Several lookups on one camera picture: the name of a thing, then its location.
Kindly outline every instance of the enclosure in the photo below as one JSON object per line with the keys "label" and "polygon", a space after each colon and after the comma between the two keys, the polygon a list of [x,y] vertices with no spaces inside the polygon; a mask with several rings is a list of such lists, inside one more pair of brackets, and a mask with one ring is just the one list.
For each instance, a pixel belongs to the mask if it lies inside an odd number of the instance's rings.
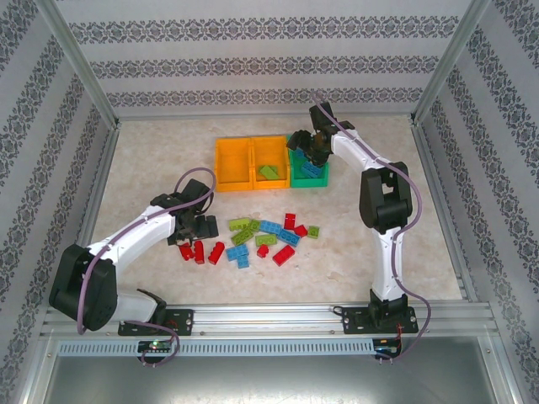
{"label": "enclosure", "polygon": [[[2,2],[0,402],[539,401],[538,7]],[[376,254],[361,176],[330,156],[309,182],[286,148],[312,131],[313,94],[405,162],[424,201],[403,282],[432,319],[393,366],[371,356],[395,333],[349,335],[332,312],[369,301]],[[193,167],[218,182],[206,257],[232,247],[240,217],[293,213],[320,233],[282,266],[256,257],[254,239],[246,269],[224,255],[185,262],[165,241],[148,249],[119,288],[194,314],[178,357],[143,369],[149,337],[121,337],[116,320],[78,335],[49,307],[51,285],[68,246],[114,234]],[[410,305],[422,327],[427,307]]]}

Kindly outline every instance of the marble surface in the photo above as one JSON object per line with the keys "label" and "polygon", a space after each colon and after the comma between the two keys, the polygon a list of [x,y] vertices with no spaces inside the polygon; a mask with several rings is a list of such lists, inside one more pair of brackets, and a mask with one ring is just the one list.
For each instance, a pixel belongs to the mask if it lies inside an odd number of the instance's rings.
{"label": "marble surface", "polygon": [[[420,223],[405,235],[404,283],[428,299],[461,299],[435,208],[405,116],[340,115],[381,155],[404,161],[424,200]],[[312,128],[304,117],[159,120],[125,122],[121,126],[93,240],[120,229],[161,193],[173,191],[179,176],[193,167],[213,168],[215,139],[228,136],[284,135]],[[371,231],[360,221],[360,177],[338,157],[330,158],[325,189],[280,189],[217,193],[209,214],[217,217],[221,235],[204,241],[207,258],[216,241],[231,247],[227,221],[251,217],[320,226],[317,240],[303,238],[296,255],[282,267],[265,259],[248,242],[250,268],[237,269],[223,255],[213,266],[185,262],[165,241],[140,256],[119,278],[119,286],[143,288],[168,303],[297,303],[366,301],[375,257]],[[207,174],[195,178],[210,183]]]}

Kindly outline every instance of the blue lego brick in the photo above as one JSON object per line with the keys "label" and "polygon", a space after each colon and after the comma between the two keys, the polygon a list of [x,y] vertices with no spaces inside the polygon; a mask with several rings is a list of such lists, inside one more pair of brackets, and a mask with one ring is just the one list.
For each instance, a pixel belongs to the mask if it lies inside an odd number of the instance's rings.
{"label": "blue lego brick", "polygon": [[310,162],[304,162],[302,165],[302,173],[311,178],[318,178],[322,173],[322,169],[313,166]]}
{"label": "blue lego brick", "polygon": [[274,223],[273,221],[262,221],[260,223],[260,231],[264,233],[279,234],[281,230],[283,228],[279,223]]}
{"label": "blue lego brick", "polygon": [[247,255],[242,255],[241,257],[237,258],[237,268],[238,269],[249,268],[249,257]]}
{"label": "blue lego brick", "polygon": [[279,238],[279,240],[285,242],[286,244],[290,244],[293,247],[297,247],[297,243],[300,242],[301,239],[301,237],[299,237],[297,234],[294,234],[291,231],[285,229],[280,231],[277,238]]}
{"label": "blue lego brick", "polygon": [[249,250],[247,249],[247,246],[245,244],[242,244],[241,246],[237,247],[231,247],[227,248],[227,258],[228,261],[233,261],[234,259],[237,259],[238,257],[248,256]]}

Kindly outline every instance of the green lego brick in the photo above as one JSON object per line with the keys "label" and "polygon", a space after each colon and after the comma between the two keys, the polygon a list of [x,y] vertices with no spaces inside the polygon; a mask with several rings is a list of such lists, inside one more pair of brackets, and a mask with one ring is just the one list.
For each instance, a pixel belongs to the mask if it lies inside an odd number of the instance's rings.
{"label": "green lego brick", "polygon": [[250,240],[253,238],[254,234],[249,229],[243,229],[238,234],[235,234],[232,236],[232,243],[235,246],[239,246],[241,244],[244,244],[247,240]]}
{"label": "green lego brick", "polygon": [[249,226],[250,221],[251,220],[248,217],[234,219],[233,221],[228,221],[228,228],[230,231],[243,230]]}
{"label": "green lego brick", "polygon": [[319,232],[320,232],[320,227],[309,226],[309,232],[307,233],[307,237],[318,238]]}
{"label": "green lego brick", "polygon": [[266,179],[279,179],[279,176],[271,169],[270,166],[263,166],[259,169],[259,173],[264,175]]}
{"label": "green lego brick", "polygon": [[263,234],[261,236],[256,236],[254,238],[254,242],[256,243],[256,247],[260,247],[262,244],[265,244],[266,246],[273,246],[274,244],[277,244],[277,235]]}
{"label": "green lego brick", "polygon": [[260,221],[256,221],[255,219],[252,219],[249,223],[248,229],[252,231],[253,233],[258,233],[260,231]]}

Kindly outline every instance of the purple cable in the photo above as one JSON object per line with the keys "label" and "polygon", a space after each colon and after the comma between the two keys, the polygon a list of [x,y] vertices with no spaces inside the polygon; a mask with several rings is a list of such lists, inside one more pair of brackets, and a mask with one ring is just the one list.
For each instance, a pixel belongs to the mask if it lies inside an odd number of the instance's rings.
{"label": "purple cable", "polygon": [[141,356],[141,362],[142,362],[143,366],[152,366],[153,368],[157,368],[158,366],[162,366],[162,365],[166,364],[169,360],[172,360],[172,358],[174,356],[176,356],[176,354],[178,353],[178,351],[179,351],[179,337],[178,337],[178,334],[172,328],[158,326],[157,324],[151,324],[149,322],[128,321],[127,323],[133,324],[135,326],[151,327],[151,328],[156,328],[157,330],[163,330],[165,332],[170,332],[170,334],[172,334],[172,337],[169,339],[169,341],[172,342],[174,339],[176,340],[176,346],[174,347],[174,351],[169,356],[167,356],[165,359],[162,359],[162,360],[160,360],[159,362],[157,362],[155,364],[150,364],[145,360],[146,354],[148,352],[151,352],[151,350],[147,349],[147,350],[143,351],[142,356]]}
{"label": "purple cable", "polygon": [[379,159],[371,150],[369,150],[369,147],[367,147],[364,142],[362,142],[360,139],[356,138],[351,133],[349,133],[345,128],[343,128],[343,126],[339,122],[337,122],[337,120],[335,120],[335,118],[333,116],[331,116],[324,108],[322,108],[322,105],[320,105],[320,103],[318,102],[318,98],[317,98],[317,95],[315,93],[312,95],[312,99],[314,100],[315,104],[320,109],[320,111],[322,111],[322,113],[335,126],[337,126],[337,128],[339,128],[339,130],[341,132],[343,132],[345,135],[347,135],[350,140],[354,141],[354,143],[356,145],[358,145],[370,158],[372,158],[375,162],[379,162],[382,166],[384,166],[386,168],[389,168],[390,170],[395,172],[397,175],[401,176],[410,185],[410,188],[414,191],[415,197],[418,200],[418,212],[415,215],[414,219],[410,223],[408,223],[405,227],[403,227],[401,230],[397,231],[395,233],[395,236],[393,236],[393,239],[392,239],[391,270],[393,272],[393,278],[395,279],[395,282],[397,282],[398,287],[401,288],[401,290],[404,293],[407,293],[408,295],[411,295],[412,297],[415,297],[416,299],[421,300],[424,303],[424,305],[427,307],[427,318],[425,319],[424,325],[421,327],[421,330],[419,330],[419,333],[418,333],[417,337],[410,344],[408,349],[406,349],[406,351],[404,351],[398,357],[395,358],[395,360],[401,359],[421,339],[421,337],[423,336],[423,334],[427,330],[427,326],[429,325],[430,317],[432,315],[432,308],[430,307],[429,301],[426,300],[423,296],[420,296],[420,295],[408,290],[406,287],[404,287],[403,283],[400,281],[400,279],[397,276],[397,239],[401,234],[403,234],[404,232],[406,232],[406,231],[410,230],[412,227],[414,227],[417,224],[417,222],[419,221],[419,218],[421,217],[421,213],[423,212],[423,200],[421,199],[421,194],[419,193],[419,189],[418,189],[417,185],[414,183],[414,181],[412,181],[412,179],[408,175],[403,173],[398,168],[396,168],[396,167],[384,162],[383,160]]}
{"label": "purple cable", "polygon": [[[206,171],[206,172],[211,174],[213,184],[211,185],[210,190],[206,194],[202,195],[201,197],[199,197],[199,198],[197,198],[195,200],[191,200],[190,202],[187,202],[185,204],[181,204],[179,206],[174,206],[172,208],[168,208],[168,209],[165,209],[165,210],[160,210],[159,212],[152,213],[147,218],[142,218],[142,219],[140,219],[138,221],[135,221],[135,222],[131,223],[130,225],[128,225],[128,227],[126,227],[124,230],[122,230],[120,233],[118,233],[116,236],[114,236],[107,245],[103,246],[101,248],[101,250],[99,250],[99,252],[97,254],[95,254],[95,257],[93,258],[92,262],[89,264],[88,269],[86,270],[86,274],[84,275],[83,286],[81,286],[81,294],[80,294],[80,296],[78,298],[77,332],[80,335],[83,335],[86,332],[86,328],[83,325],[84,302],[86,300],[86,291],[88,289],[88,283],[90,281],[90,277],[92,275],[93,268],[95,267],[95,264],[109,250],[109,246],[114,246],[114,244],[117,243],[118,240],[120,240],[123,236],[125,236],[125,234],[127,234],[128,232],[130,232],[131,230],[133,230],[137,226],[141,225],[142,223],[145,223],[146,221],[149,221],[149,220],[153,219],[156,216],[164,215],[165,213],[173,212],[175,210],[188,208],[188,207],[190,207],[192,205],[198,204],[199,202],[201,202],[201,201],[203,201],[205,199],[208,199],[210,197],[210,195],[213,193],[213,191],[215,190],[215,188],[216,188],[217,179],[216,179],[216,175],[213,173],[213,171],[211,171],[209,168],[205,168],[205,167],[192,168],[187,173],[185,173],[179,179],[178,183],[176,183],[176,188],[174,189],[174,192],[176,192],[176,190],[178,189],[179,184],[181,183],[181,181],[185,177],[187,177],[189,174],[194,173],[196,171]],[[164,328],[165,330],[175,334],[175,332],[173,330],[171,330],[170,328],[161,327],[161,326],[157,326],[155,324],[150,324],[150,323],[141,323],[141,324],[145,325],[145,327],[153,327],[153,328],[159,328],[159,329]]]}

